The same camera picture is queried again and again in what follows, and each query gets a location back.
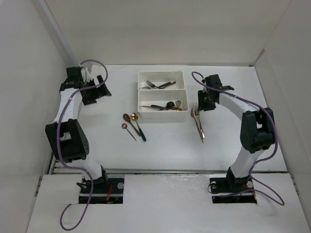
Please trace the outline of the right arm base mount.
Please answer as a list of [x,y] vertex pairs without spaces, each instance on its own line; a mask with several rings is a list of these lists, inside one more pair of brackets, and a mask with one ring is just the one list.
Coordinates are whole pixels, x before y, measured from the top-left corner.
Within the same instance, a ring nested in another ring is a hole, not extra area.
[[209,181],[213,204],[257,204],[254,185],[249,176],[242,179],[210,177]]

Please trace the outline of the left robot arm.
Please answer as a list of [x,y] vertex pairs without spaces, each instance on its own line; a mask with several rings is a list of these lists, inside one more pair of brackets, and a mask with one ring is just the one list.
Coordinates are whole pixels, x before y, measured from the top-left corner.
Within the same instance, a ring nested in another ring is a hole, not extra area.
[[95,104],[97,99],[111,96],[105,84],[95,86],[94,77],[84,67],[69,67],[67,78],[61,84],[61,101],[58,113],[45,132],[56,159],[59,159],[57,141],[65,163],[86,160],[89,154],[88,139],[78,122],[82,106]]

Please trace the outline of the small gold spoon green handle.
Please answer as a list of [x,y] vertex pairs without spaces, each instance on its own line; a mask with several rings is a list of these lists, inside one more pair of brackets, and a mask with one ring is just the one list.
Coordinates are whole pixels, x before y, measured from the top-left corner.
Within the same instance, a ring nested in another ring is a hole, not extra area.
[[183,111],[181,108],[170,108],[169,110]]

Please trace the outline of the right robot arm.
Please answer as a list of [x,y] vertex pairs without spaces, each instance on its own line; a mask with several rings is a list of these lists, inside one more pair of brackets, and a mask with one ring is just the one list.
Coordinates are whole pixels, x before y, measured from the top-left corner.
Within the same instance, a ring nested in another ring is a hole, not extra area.
[[217,74],[203,78],[201,85],[204,88],[198,91],[200,111],[214,110],[219,104],[241,121],[241,150],[224,178],[210,179],[211,191],[213,194],[242,192],[252,181],[250,173],[260,155],[277,144],[273,111],[237,96],[234,88],[224,86]]

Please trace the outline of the copper thin utensil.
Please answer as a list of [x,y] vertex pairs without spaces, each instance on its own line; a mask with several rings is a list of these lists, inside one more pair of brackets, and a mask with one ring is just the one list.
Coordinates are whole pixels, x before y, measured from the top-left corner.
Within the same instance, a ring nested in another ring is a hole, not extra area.
[[203,140],[203,137],[202,137],[202,134],[201,134],[201,131],[200,131],[200,128],[199,128],[199,125],[198,125],[197,119],[196,119],[196,117],[195,117],[195,115],[194,115],[193,108],[191,108],[191,111],[190,111],[190,116],[194,119],[194,122],[195,122],[195,124],[196,124],[196,128],[197,128],[197,131],[198,131],[199,136],[200,136],[200,139],[201,139],[201,141],[202,141],[202,143],[203,143],[203,142],[204,142],[204,140]]

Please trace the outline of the white plastic bin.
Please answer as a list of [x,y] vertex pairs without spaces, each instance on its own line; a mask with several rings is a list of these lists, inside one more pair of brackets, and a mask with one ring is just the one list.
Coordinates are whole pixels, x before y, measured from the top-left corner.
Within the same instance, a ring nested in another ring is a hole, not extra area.
[[148,86],[146,81],[150,81],[156,86],[167,82],[176,82],[166,89],[184,89],[184,77],[182,71],[156,71],[156,72],[139,72],[138,73],[138,90],[143,90]]
[[[183,111],[157,110],[142,105],[158,105],[165,107],[169,101],[181,101]],[[138,91],[138,113],[143,119],[167,122],[183,121],[189,111],[187,93],[184,89],[140,90]]]

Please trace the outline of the gold fork green handle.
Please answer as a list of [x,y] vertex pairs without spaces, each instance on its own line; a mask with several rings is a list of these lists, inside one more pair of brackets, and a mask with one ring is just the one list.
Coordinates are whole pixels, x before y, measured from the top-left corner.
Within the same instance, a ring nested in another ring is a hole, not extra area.
[[164,83],[164,84],[162,84],[162,85],[160,85],[160,86],[156,86],[156,88],[162,89],[162,88],[165,88],[166,86],[168,86],[168,85],[170,85],[170,84],[171,84],[171,82],[167,82],[167,83]]

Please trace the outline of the silver spoon copper handle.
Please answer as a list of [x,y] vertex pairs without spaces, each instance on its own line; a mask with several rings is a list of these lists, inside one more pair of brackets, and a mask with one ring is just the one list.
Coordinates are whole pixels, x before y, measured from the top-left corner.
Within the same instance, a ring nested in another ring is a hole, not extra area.
[[142,107],[145,107],[145,108],[151,108],[151,106],[156,106],[156,107],[163,107],[163,108],[180,108],[180,105],[181,105],[181,101],[180,100],[177,100],[175,102],[173,101],[169,101],[167,102],[166,106],[163,107],[163,106],[158,106],[158,105],[142,105]]

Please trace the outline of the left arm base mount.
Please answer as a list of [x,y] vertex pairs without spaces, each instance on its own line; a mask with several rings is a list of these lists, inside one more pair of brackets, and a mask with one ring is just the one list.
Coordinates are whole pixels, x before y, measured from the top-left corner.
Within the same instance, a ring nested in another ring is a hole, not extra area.
[[[85,178],[76,183],[80,188],[79,204],[87,204],[91,183]],[[124,176],[108,175],[94,180],[90,204],[123,204]]]

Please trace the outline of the black handled fork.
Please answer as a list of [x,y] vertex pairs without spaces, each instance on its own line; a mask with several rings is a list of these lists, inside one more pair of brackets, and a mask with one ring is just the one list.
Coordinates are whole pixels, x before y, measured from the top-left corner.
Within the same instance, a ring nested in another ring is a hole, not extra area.
[[146,81],[146,83],[149,85],[150,88],[160,88],[158,86],[155,86],[153,83],[151,83],[149,80]]

